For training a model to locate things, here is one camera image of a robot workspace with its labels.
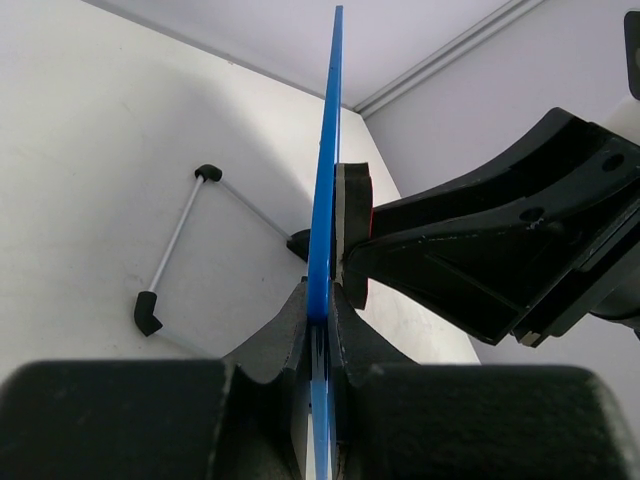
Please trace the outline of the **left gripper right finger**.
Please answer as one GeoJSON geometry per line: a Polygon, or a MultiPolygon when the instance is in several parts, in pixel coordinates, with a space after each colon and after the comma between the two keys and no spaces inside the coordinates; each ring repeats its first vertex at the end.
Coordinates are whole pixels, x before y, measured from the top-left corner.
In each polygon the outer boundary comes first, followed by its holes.
{"type": "Polygon", "coordinates": [[[421,365],[334,285],[337,479],[635,479],[639,448],[611,390],[554,365],[421,365]]]}

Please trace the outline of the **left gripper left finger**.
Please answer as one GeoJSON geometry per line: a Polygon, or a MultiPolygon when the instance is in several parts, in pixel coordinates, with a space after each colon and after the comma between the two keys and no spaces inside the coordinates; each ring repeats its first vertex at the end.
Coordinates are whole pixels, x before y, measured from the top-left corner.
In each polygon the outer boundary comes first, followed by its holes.
{"type": "Polygon", "coordinates": [[[306,287],[220,359],[38,361],[1,386],[5,479],[301,479],[306,287]]]}

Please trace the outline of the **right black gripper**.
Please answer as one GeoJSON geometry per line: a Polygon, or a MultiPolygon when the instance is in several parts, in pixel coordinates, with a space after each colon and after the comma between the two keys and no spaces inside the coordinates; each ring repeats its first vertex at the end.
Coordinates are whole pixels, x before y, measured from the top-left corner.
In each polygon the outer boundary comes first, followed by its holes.
{"type": "Polygon", "coordinates": [[[639,268],[639,143],[554,107],[480,167],[376,207],[372,233],[349,270],[484,343],[536,348],[587,313],[633,322],[637,289],[611,296],[639,268]]]}

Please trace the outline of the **blue framed whiteboard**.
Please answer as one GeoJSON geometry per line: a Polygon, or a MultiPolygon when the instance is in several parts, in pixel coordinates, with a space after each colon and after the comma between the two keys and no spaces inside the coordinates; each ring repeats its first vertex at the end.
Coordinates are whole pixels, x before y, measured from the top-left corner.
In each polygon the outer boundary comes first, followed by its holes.
{"type": "Polygon", "coordinates": [[[334,189],[340,157],[344,9],[335,8],[326,83],[307,268],[306,316],[311,360],[310,400],[314,472],[330,477],[328,320],[331,291],[334,189]]]}

